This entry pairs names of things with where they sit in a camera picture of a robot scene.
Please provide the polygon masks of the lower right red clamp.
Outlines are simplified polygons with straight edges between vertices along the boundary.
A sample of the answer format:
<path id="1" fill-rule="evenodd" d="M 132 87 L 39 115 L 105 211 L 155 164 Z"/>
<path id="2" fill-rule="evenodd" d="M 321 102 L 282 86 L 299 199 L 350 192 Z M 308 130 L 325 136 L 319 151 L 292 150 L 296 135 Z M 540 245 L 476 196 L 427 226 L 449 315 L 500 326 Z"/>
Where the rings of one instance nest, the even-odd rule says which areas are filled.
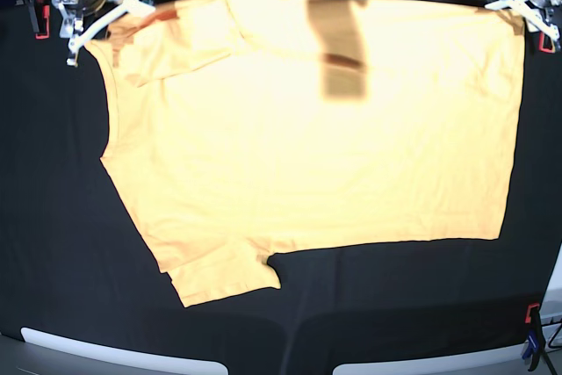
<path id="1" fill-rule="evenodd" d="M 539 309 L 538 303 L 529 305 L 525 319 L 528 324 L 528 334 L 522 360 L 527 365 L 527 371 L 534 371 L 538 367 L 544 352 L 545 339 Z"/>

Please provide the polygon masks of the white monitor edge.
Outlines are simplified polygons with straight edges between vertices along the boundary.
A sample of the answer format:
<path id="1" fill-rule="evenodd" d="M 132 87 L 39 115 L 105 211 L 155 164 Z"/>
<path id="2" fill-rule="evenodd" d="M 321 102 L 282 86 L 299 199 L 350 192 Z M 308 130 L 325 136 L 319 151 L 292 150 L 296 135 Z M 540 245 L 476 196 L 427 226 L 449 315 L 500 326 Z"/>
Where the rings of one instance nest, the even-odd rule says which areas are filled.
<path id="1" fill-rule="evenodd" d="M 450 371 L 462 371 L 521 359 L 523 348 L 524 344 L 521 343 L 509 347 L 445 357 L 420 358 L 393 362 L 340 364 L 334 368 L 333 374 L 437 374 Z"/>
<path id="2" fill-rule="evenodd" d="M 21 328 L 20 334 L 24 341 L 31 345 L 107 364 L 128 366 L 146 371 L 161 371 L 170 374 L 228 374 L 228 369 L 224 364 L 214 361 L 168 357 L 124 350 L 82 342 L 27 327 Z"/>

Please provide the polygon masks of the yellow t-shirt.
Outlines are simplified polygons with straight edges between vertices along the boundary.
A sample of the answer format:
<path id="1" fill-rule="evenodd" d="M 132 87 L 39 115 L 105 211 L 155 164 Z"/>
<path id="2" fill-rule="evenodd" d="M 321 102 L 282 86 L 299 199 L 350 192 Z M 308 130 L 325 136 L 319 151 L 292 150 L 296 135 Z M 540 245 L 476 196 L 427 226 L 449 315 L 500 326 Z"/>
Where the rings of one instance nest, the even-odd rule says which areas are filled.
<path id="1" fill-rule="evenodd" d="M 179 0 L 88 42 L 101 162 L 185 306 L 279 288 L 270 256 L 498 238 L 522 102 L 512 11 Z"/>

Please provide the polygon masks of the left red black clamp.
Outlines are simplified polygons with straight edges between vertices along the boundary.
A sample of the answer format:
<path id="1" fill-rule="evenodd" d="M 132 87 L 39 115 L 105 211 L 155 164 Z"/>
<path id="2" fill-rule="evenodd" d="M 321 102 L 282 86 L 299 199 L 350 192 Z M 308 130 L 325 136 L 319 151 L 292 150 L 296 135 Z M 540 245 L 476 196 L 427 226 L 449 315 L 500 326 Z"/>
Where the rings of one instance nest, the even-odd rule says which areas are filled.
<path id="1" fill-rule="evenodd" d="M 50 37 L 50 5 L 47 0 L 25 0 L 36 40 Z"/>

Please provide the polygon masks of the white left monitor edge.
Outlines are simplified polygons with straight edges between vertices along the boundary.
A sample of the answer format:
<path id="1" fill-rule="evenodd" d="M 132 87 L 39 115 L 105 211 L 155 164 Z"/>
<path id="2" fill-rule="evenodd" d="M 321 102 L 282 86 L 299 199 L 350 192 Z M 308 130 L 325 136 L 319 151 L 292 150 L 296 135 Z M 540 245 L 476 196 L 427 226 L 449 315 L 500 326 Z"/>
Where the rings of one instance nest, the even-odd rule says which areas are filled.
<path id="1" fill-rule="evenodd" d="M 124 350 L 82 342 L 27 327 L 21 328 L 20 334 L 24 341 L 31 345 L 107 364 L 128 366 L 146 371 L 161 371 L 170 374 L 228 374 L 228 369 L 224 364 L 214 361 L 168 357 Z"/>

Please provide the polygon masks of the white right monitor edge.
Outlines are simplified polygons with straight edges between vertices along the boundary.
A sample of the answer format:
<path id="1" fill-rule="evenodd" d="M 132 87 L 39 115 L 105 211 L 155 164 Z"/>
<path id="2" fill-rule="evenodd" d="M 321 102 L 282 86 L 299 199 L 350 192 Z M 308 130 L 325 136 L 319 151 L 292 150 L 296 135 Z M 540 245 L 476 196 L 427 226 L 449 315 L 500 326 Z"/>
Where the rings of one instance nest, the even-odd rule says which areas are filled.
<path id="1" fill-rule="evenodd" d="M 340 364 L 334 368 L 333 374 L 437 374 L 450 371 L 462 371 L 521 359 L 523 348 L 524 344 L 521 343 L 509 347 L 445 357 L 420 358 L 393 362 Z"/>

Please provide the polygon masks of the black table cloth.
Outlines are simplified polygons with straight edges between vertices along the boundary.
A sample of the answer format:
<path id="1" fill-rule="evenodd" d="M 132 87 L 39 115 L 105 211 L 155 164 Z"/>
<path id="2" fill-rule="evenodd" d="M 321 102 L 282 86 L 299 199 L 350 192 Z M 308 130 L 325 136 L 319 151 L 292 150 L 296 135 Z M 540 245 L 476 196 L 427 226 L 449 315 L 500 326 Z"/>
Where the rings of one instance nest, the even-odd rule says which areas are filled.
<path id="1" fill-rule="evenodd" d="M 64 64 L 28 12 L 1 13 L 1 331 L 206 359 L 233 374 L 474 352 L 524 340 L 561 244 L 561 58 L 528 50 L 506 216 L 494 241 L 276 255 L 280 289 L 184 307 L 99 158 L 95 60 Z"/>

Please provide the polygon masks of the right upper red clamp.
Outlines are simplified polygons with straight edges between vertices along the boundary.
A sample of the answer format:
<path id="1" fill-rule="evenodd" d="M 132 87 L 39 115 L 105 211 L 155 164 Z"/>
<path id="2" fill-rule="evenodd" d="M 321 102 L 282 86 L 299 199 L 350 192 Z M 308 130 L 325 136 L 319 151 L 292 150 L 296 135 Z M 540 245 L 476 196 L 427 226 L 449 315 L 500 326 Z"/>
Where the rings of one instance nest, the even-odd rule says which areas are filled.
<path id="1" fill-rule="evenodd" d="M 556 45 L 544 32 L 539 34 L 538 50 L 547 54 L 556 53 Z"/>

